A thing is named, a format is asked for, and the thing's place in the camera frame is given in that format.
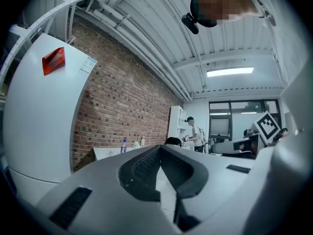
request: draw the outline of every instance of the white ceiling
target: white ceiling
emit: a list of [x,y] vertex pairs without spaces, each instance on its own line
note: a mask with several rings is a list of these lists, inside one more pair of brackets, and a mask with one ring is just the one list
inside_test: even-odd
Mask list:
[[[257,17],[246,17],[214,28],[199,25],[199,34],[193,35],[180,20],[189,11],[190,0],[94,1],[91,12],[99,10],[118,22],[101,8],[102,2],[123,16],[129,15],[128,20],[155,47],[141,51],[144,54],[150,52],[156,57],[159,52],[165,58],[162,63],[165,72],[161,77],[166,77],[167,83],[175,80],[176,85],[185,87],[181,90],[176,86],[174,90],[180,97],[184,94],[185,101],[190,100],[190,95],[195,98],[233,94],[279,94],[283,89],[272,57],[267,29]],[[120,27],[128,30],[123,24]],[[206,77],[209,70],[232,67],[255,69],[252,74]]]

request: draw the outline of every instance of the fluorescent ceiling light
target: fluorescent ceiling light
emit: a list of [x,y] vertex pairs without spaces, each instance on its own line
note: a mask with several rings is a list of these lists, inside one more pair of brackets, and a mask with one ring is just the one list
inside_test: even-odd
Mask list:
[[235,75],[235,74],[251,74],[254,68],[231,68],[223,70],[211,70],[207,72],[207,77]]
[[210,115],[221,116],[221,115],[228,115],[228,113],[210,113]]

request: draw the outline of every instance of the window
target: window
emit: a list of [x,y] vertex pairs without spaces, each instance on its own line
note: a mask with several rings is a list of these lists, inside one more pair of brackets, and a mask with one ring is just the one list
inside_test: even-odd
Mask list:
[[229,102],[210,103],[209,138],[231,139],[231,111]]
[[210,102],[209,139],[241,139],[244,130],[268,111],[281,128],[277,100]]
[[213,118],[211,119],[211,134],[217,136],[228,136],[229,119]]
[[276,101],[265,101],[265,109],[269,113],[279,113],[276,105]]
[[223,116],[229,114],[229,103],[210,103],[210,115]]
[[231,102],[231,112],[234,113],[243,113],[243,114],[255,114],[261,113],[262,106],[260,101],[251,101],[251,102]]

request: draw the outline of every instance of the brick wall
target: brick wall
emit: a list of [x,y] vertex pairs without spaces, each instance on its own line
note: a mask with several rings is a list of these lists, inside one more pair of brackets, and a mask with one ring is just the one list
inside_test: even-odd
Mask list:
[[167,137],[170,107],[182,102],[133,53],[89,22],[75,18],[73,46],[98,61],[75,124],[74,165],[92,147],[145,144]]

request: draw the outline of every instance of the blue bottle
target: blue bottle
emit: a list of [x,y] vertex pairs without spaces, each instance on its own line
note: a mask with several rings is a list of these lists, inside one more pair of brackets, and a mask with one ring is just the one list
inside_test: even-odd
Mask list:
[[125,153],[125,152],[126,152],[126,143],[127,143],[127,140],[124,139],[124,140],[123,140],[122,147],[121,147],[121,153]]

